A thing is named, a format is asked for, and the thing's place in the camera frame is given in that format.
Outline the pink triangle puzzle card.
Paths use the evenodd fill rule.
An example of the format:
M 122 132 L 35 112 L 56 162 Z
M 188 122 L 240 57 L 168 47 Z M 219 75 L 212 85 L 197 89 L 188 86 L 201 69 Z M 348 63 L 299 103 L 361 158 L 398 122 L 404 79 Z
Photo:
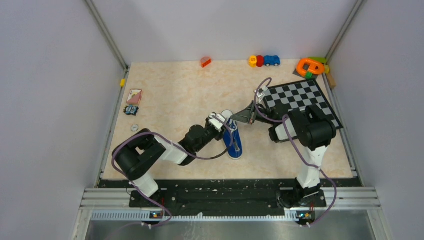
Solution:
M 131 89 L 129 91 L 126 103 L 129 105 L 139 105 L 143 97 L 142 89 Z

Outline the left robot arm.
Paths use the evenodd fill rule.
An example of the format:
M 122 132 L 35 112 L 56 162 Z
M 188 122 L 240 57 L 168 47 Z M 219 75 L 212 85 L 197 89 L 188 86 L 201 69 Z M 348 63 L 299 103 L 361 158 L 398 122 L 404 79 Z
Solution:
M 187 166 L 196 159 L 214 160 L 221 157 L 221 153 L 213 157 L 200 157 L 197 153 L 212 140 L 221 140 L 227 130 L 225 123 L 193 125 L 185 137 L 175 143 L 144 128 L 112 151 L 111 164 L 141 192 L 141 200 L 147 206 L 154 207 L 160 202 L 161 194 L 149 170 L 158 161 Z

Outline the red toy block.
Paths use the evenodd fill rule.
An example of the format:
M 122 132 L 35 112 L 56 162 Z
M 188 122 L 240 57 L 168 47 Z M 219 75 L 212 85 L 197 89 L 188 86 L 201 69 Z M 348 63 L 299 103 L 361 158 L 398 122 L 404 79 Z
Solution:
M 263 65 L 264 65 L 264 57 L 262 55 L 257 55 L 256 56 L 256 66 L 260 68 Z

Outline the yellow clip on frame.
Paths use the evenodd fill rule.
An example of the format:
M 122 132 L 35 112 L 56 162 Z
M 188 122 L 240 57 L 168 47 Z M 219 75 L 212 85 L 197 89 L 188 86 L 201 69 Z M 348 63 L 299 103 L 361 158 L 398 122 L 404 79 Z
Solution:
M 120 86 L 121 88 L 123 88 L 123 87 L 125 86 L 125 84 L 126 84 L 126 79 L 125 79 L 125 78 L 122 78 L 122 79 L 121 79 L 121 81 L 120 81 L 119 86 Z

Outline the orange lego brick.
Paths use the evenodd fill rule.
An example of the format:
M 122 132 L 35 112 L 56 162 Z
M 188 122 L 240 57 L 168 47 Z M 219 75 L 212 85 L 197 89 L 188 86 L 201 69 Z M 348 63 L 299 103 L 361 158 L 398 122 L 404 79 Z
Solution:
M 202 57 L 200 60 L 200 66 L 202 68 L 207 67 L 211 63 L 212 63 L 212 59 L 209 56 Z

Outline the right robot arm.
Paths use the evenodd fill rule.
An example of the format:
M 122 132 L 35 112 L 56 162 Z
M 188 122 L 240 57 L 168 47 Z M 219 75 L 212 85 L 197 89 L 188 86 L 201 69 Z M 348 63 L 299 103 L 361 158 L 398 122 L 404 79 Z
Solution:
M 277 202 L 284 208 L 307 206 L 319 199 L 321 168 L 324 155 L 337 135 L 337 129 L 317 105 L 304 111 L 290 110 L 288 105 L 276 104 L 271 109 L 259 107 L 255 101 L 231 116 L 231 120 L 252 125 L 255 121 L 270 124 L 269 136 L 275 143 L 298 139 L 303 151 L 298 151 L 302 167 L 294 179 L 292 191 L 277 193 Z

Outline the wooden block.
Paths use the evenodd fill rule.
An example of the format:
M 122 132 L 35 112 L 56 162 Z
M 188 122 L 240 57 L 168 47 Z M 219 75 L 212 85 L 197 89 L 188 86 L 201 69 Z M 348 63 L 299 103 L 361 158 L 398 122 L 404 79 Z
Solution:
M 329 87 L 330 87 L 331 89 L 334 89 L 334 88 L 337 86 L 337 83 L 336 83 L 336 81 L 335 81 L 334 77 L 333 77 L 330 73 L 327 73 L 327 74 L 326 74 L 326 78 L 327 78 L 327 81 L 328 81 Z

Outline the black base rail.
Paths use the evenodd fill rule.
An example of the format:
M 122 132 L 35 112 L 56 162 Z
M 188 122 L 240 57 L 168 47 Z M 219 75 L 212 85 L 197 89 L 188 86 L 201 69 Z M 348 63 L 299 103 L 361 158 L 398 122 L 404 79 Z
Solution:
M 158 191 L 142 197 L 128 180 L 101 180 L 100 189 L 126 189 L 131 208 L 154 207 L 159 203 L 173 217 L 283 216 L 280 201 L 293 190 L 294 179 L 206 179 L 157 180 Z

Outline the blue toy car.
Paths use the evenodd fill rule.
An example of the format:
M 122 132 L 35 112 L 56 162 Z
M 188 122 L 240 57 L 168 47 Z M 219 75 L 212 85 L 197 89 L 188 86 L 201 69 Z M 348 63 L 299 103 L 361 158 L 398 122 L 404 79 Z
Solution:
M 281 64 L 281 60 L 277 55 L 266 55 L 263 57 L 263 65 L 266 67 L 276 66 Z

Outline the blue canvas sneaker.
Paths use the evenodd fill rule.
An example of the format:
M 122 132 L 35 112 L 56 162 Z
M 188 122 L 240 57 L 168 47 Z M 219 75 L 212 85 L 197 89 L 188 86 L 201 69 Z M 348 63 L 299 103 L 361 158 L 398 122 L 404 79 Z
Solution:
M 226 109 L 221 112 L 221 115 L 225 117 L 225 119 L 227 120 L 226 123 L 229 126 L 229 120 L 233 115 L 233 112 L 229 109 Z M 223 135 L 223 141 L 226 147 L 228 148 L 227 153 L 229 157 L 234 160 L 240 159 L 243 154 L 240 131 L 238 130 L 232 134 L 231 131 L 227 130 Z

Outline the yellow toy block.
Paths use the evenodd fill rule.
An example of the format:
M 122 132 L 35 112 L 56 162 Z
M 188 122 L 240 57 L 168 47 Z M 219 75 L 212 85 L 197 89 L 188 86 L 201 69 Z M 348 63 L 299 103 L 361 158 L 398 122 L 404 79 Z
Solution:
M 256 67 L 257 66 L 257 56 L 256 55 L 251 55 L 249 58 L 248 58 L 248 65 L 250 66 L 250 67 L 252 67 L 252 68 L 254 68 L 254 67 Z

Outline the white shoelace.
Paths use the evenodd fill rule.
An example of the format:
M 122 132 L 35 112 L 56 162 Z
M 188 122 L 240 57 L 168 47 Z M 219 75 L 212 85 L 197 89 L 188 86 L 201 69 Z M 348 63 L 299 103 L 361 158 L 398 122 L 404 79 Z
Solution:
M 230 132 L 233 134 L 234 132 L 238 131 L 238 124 L 235 120 L 233 119 L 229 119 L 228 122 L 229 128 L 230 128 Z

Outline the green toy block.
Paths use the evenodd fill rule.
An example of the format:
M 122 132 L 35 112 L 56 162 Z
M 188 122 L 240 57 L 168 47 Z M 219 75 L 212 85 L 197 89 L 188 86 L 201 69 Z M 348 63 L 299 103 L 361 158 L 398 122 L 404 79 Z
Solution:
M 311 60 L 320 62 L 320 63 L 322 63 L 324 65 L 327 64 L 327 59 L 325 57 L 309 56 L 308 58 L 311 59 Z

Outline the black white chessboard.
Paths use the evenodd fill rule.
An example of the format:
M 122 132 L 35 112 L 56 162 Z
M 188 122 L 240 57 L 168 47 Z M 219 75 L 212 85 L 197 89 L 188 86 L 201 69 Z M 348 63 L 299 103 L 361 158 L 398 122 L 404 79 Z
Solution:
M 289 111 L 300 109 L 302 112 L 307 106 L 316 105 L 337 130 L 343 128 L 330 102 L 314 78 L 271 86 L 264 93 L 263 103 L 269 109 L 277 104 L 283 104 L 288 107 Z

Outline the small blue toy robot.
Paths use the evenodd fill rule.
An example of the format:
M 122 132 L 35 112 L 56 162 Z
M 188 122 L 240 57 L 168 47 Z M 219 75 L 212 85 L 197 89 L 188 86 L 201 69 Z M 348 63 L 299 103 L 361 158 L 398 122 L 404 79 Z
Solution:
M 130 104 L 124 107 L 123 113 L 127 116 L 136 116 L 139 109 L 138 106 Z

